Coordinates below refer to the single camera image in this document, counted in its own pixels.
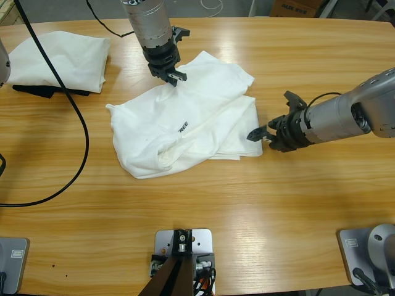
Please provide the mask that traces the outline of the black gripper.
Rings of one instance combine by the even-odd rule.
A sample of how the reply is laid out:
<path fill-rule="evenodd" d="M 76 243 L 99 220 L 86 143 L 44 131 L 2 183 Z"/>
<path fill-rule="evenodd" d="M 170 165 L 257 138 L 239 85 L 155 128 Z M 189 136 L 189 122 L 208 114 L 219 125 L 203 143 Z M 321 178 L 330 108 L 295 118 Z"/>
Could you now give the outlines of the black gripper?
<path fill-rule="evenodd" d="M 187 80 L 187 74 L 175 69 L 175 65 L 180 61 L 180 54 L 174 39 L 169 39 L 163 46 L 143 47 L 143 54 L 152 76 L 172 86 L 176 86 L 178 81 Z"/>
<path fill-rule="evenodd" d="M 247 140 L 268 141 L 269 147 L 280 152 L 291 152 L 310 145 L 301 124 L 304 123 L 305 110 L 299 110 L 274 118 L 268 125 L 252 130 Z"/>

